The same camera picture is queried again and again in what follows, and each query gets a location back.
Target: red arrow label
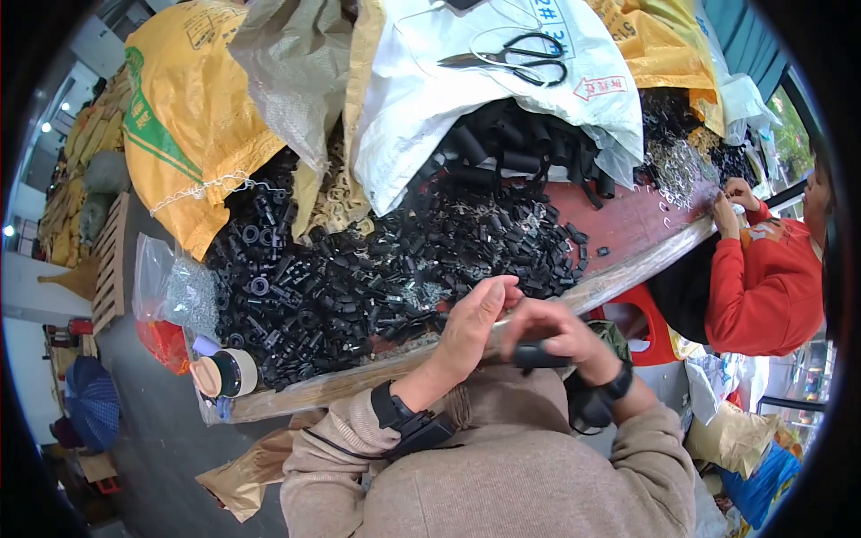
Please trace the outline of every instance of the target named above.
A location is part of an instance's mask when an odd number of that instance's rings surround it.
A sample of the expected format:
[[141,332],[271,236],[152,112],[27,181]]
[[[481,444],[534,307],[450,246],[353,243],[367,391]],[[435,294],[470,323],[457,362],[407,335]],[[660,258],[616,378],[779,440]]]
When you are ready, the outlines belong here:
[[574,94],[583,101],[589,102],[595,96],[605,96],[611,93],[628,91],[628,81],[619,75],[615,77],[586,78],[580,79]]

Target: dark hair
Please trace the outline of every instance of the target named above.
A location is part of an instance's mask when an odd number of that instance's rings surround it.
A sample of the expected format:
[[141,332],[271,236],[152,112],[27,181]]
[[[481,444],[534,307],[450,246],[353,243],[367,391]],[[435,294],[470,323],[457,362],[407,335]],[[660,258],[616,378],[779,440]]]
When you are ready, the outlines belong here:
[[836,197],[834,196],[834,184],[831,176],[831,163],[828,159],[829,151],[825,137],[821,134],[810,136],[809,144],[810,154],[814,158],[814,168],[816,177],[824,177],[828,183],[828,192],[831,196],[828,198],[828,205],[825,208],[825,214],[830,215],[834,210]]

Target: string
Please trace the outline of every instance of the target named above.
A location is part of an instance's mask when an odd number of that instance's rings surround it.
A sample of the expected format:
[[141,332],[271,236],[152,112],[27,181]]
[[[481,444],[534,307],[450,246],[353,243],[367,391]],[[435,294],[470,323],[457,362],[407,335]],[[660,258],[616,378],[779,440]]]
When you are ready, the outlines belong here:
[[[169,206],[173,202],[175,202],[177,200],[181,200],[182,198],[186,198],[188,196],[191,196],[195,200],[203,200],[203,197],[206,195],[206,191],[209,187],[219,186],[219,187],[222,187],[224,190],[226,190],[227,192],[230,192],[230,193],[235,193],[235,192],[239,192],[240,190],[246,190],[246,189],[250,189],[251,187],[260,187],[260,186],[263,186],[267,190],[270,190],[273,192],[275,192],[275,191],[282,191],[285,193],[287,192],[286,189],[272,188],[269,186],[268,183],[254,181],[253,179],[251,179],[248,176],[249,176],[248,172],[245,172],[244,170],[236,170],[232,174],[226,174],[222,177],[219,177],[218,179],[203,182],[200,185],[195,185],[194,187],[191,187],[190,189],[181,190],[181,191],[175,193],[174,195],[168,196],[167,198],[165,198],[164,200],[161,200],[158,204],[156,204],[156,206],[150,210],[150,216],[151,217],[154,216],[156,214],[156,212],[158,212],[160,209],[163,209],[164,207]],[[240,183],[236,187],[230,188],[224,184],[223,180],[225,180],[225,179],[239,179],[239,180],[242,180],[242,183]]]
[[[521,12],[523,12],[524,14],[526,14],[528,17],[532,18],[532,19],[536,22],[536,25],[535,25],[534,27],[526,27],[526,26],[501,26],[501,27],[496,27],[496,28],[488,28],[488,29],[484,29],[484,30],[478,30],[477,28],[473,28],[473,30],[478,31],[478,33],[477,33],[477,34],[473,37],[473,39],[469,42],[469,52],[470,52],[470,53],[472,53],[472,54],[473,54],[477,59],[481,60],[483,63],[489,64],[489,65],[496,65],[496,66],[499,66],[499,67],[508,67],[509,69],[512,69],[512,70],[525,71],[527,74],[529,74],[529,75],[530,75],[531,77],[533,77],[535,80],[541,80],[541,81],[542,81],[541,86],[538,86],[538,88],[541,88],[541,89],[543,89],[543,88],[547,88],[547,86],[550,84],[550,80],[549,80],[549,79],[548,79],[548,78],[547,78],[543,73],[541,73],[540,71],[538,71],[537,69],[533,69],[533,68],[531,68],[531,67],[526,67],[526,66],[523,66],[523,65],[520,65],[520,64],[509,64],[509,63],[507,63],[507,62],[498,62],[498,61],[495,61],[495,60],[491,60],[491,59],[485,58],[484,56],[481,56],[481,54],[479,54],[479,53],[475,50],[475,42],[476,42],[476,41],[477,41],[477,40],[478,40],[482,35],[484,35],[484,34],[489,34],[489,33],[491,33],[491,32],[497,32],[497,31],[499,31],[499,30],[524,30],[524,31],[526,31],[526,32],[537,32],[537,31],[540,31],[540,30],[541,30],[541,28],[543,27],[543,23],[541,22],[541,20],[539,20],[539,19],[538,19],[538,17],[536,17],[534,14],[530,13],[530,12],[529,12],[529,11],[527,11],[526,9],[524,9],[524,8],[522,8],[522,7],[520,7],[520,6],[516,5],[516,4],[514,4],[514,3],[512,3],[512,2],[509,2],[509,0],[501,0],[501,1],[502,1],[503,3],[507,3],[507,4],[508,4],[508,5],[510,5],[512,8],[517,9],[518,11],[521,11]],[[413,63],[414,63],[418,68],[419,68],[419,70],[421,70],[425,75],[427,75],[428,77],[431,77],[431,78],[437,78],[437,76],[436,76],[436,75],[434,75],[434,74],[432,74],[432,73],[430,73],[429,71],[427,71],[427,70],[426,70],[426,69],[421,65],[421,62],[419,62],[419,61],[418,61],[418,58],[416,57],[415,52],[412,50],[412,47],[410,46],[410,40],[407,38],[406,34],[404,34],[403,30],[400,28],[400,24],[401,24],[403,21],[405,21],[406,19],[412,18],[412,17],[414,17],[414,16],[418,16],[418,15],[423,15],[423,14],[425,14],[425,13],[430,13],[431,11],[435,11],[435,10],[437,10],[437,9],[442,8],[444,5],[445,5],[445,2],[443,2],[442,0],[439,0],[439,1],[434,2],[433,4],[431,4],[431,5],[430,5],[430,7],[429,7],[428,9],[423,9],[423,10],[418,11],[418,12],[416,12],[416,13],[412,13],[412,14],[410,14],[410,15],[402,16],[400,19],[398,19],[398,20],[397,20],[397,21],[395,21],[395,23],[394,23],[394,29],[395,29],[395,31],[396,31],[396,32],[398,32],[398,34],[400,34],[401,39],[403,39],[403,40],[404,40],[404,43],[405,43],[405,45],[406,45],[406,50],[410,53],[410,57],[412,58],[412,62],[413,62]],[[510,16],[508,16],[507,14],[503,13],[502,11],[500,11],[499,9],[497,9],[496,5],[494,5],[493,3],[489,3],[489,2],[488,2],[488,5],[489,5],[489,6],[490,6],[494,11],[496,11],[496,12],[497,12],[497,13],[499,13],[501,16],[503,16],[504,18],[506,18],[506,19],[508,19],[508,20],[510,20],[510,21],[512,21],[512,22],[515,22],[515,23],[517,23],[517,24],[520,24],[520,21],[516,21],[515,19],[511,18],[511,17],[510,17]],[[493,72],[493,70],[488,70],[486,67],[482,67],[482,66],[477,66],[477,65],[476,65],[476,66],[464,67],[464,68],[461,68],[461,69],[460,69],[460,71],[476,71],[476,70],[480,71],[480,72],[481,72],[482,74],[484,74],[486,77],[490,77],[490,78],[491,78],[491,80],[493,80],[493,82],[495,82],[495,83],[496,83],[496,84],[498,84],[500,87],[502,87],[503,89],[505,89],[506,91],[508,91],[510,94],[513,94],[513,95],[515,95],[515,96],[519,96],[519,97],[526,97],[526,96],[530,96],[530,95],[531,95],[531,93],[525,93],[525,94],[524,94],[524,93],[520,93],[520,92],[518,92],[518,91],[512,90],[511,88],[509,88],[508,86],[506,86],[506,85],[505,85],[505,83],[501,82],[498,78],[496,78],[495,73]]]

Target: red sweatshirt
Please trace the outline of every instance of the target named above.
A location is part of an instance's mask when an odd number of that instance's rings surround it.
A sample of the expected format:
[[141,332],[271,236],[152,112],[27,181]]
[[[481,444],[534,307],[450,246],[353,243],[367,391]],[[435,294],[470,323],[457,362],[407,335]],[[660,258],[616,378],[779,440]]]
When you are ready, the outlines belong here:
[[764,202],[747,212],[747,222],[740,240],[717,243],[706,336],[719,352],[788,355],[825,318],[822,261],[807,226],[772,217]]

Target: sweater sleeve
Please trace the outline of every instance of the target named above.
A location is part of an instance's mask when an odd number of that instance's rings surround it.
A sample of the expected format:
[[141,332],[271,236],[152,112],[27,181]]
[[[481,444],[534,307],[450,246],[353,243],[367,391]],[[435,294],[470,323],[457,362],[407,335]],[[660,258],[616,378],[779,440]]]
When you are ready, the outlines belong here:
[[[370,394],[369,389],[334,402],[311,431],[359,455],[378,456],[394,448],[400,433],[380,429]],[[306,431],[296,436],[281,486],[290,538],[341,538],[356,532],[365,498],[358,480],[368,467],[369,460],[349,456]]]
[[694,468],[678,414],[663,404],[619,426],[610,463],[633,491],[644,536],[694,534]]
[[756,211],[746,211],[745,216],[747,217],[747,224],[756,226],[763,220],[770,219],[771,211],[768,210],[768,206],[766,206],[765,202],[760,200],[759,209]]
[[722,239],[711,260],[705,334],[719,353],[763,355],[784,344],[790,322],[790,297],[779,276],[744,287],[745,260],[738,239]]

